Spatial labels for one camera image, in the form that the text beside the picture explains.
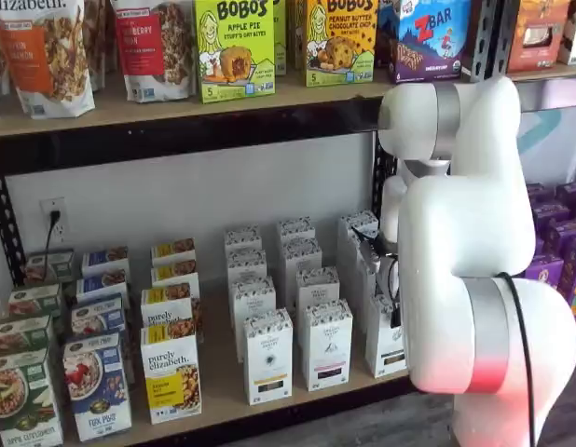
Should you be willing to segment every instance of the yellow-green box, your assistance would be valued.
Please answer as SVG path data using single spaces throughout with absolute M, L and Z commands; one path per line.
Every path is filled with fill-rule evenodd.
M 275 93 L 273 0 L 195 2 L 201 100 Z

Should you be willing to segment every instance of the blue cereal box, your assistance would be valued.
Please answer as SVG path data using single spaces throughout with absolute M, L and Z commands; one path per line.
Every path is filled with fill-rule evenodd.
M 393 82 L 458 77 L 471 0 L 381 0 L 377 64 Z

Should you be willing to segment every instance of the electrical outlet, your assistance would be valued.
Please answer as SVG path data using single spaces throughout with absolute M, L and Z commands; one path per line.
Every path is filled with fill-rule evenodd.
M 49 214 L 55 210 L 61 212 L 61 218 L 56 222 L 54 229 L 52 230 L 50 244 L 62 244 L 68 237 L 68 216 L 66 215 L 64 197 L 40 200 L 39 207 L 42 210 L 42 216 L 44 216 L 44 223 L 46 224 L 47 231 L 49 231 L 50 225 Z

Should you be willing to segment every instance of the green cereal box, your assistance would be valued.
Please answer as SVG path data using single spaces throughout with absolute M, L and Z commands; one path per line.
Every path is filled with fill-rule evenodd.
M 378 0 L 307 0 L 307 87 L 373 80 Z
M 273 0 L 276 76 L 286 74 L 286 0 Z
M 275 92 L 273 0 L 198 0 L 204 103 Z

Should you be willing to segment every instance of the white wall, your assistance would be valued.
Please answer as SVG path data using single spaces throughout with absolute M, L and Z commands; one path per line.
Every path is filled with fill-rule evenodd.
M 221 277 L 223 230 L 235 224 L 263 224 L 273 260 L 271 224 L 310 215 L 323 250 L 333 256 L 336 217 L 370 204 L 371 138 L 243 147 L 20 175 L 7 183 L 27 252 L 45 244 L 40 199 L 63 196 L 67 245 L 78 252 L 129 245 L 133 286 L 142 288 L 149 285 L 149 247 L 181 237 L 195 238 L 201 277 Z M 3 301 L 9 289 L 0 265 Z

